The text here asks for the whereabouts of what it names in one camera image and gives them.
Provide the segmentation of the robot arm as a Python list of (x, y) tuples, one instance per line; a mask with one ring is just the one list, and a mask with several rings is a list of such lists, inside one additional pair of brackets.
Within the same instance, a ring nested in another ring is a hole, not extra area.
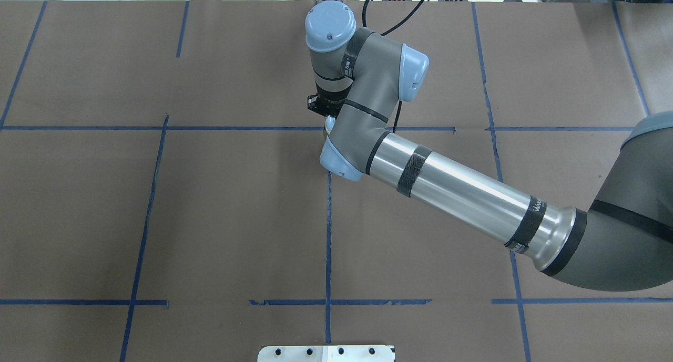
[(560, 282), (596, 291), (639, 291), (671, 282), (671, 111), (639, 121), (587, 211), (558, 208), (409, 141), (385, 127), (413, 101), (430, 59), (359, 27), (351, 8), (322, 1), (305, 18), (326, 118), (322, 166), (364, 175), (473, 226)]

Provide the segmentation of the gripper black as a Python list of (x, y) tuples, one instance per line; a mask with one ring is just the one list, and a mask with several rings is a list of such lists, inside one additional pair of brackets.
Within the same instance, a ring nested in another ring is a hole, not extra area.
[(307, 97), (307, 109), (321, 116), (337, 117), (349, 92), (317, 92)]

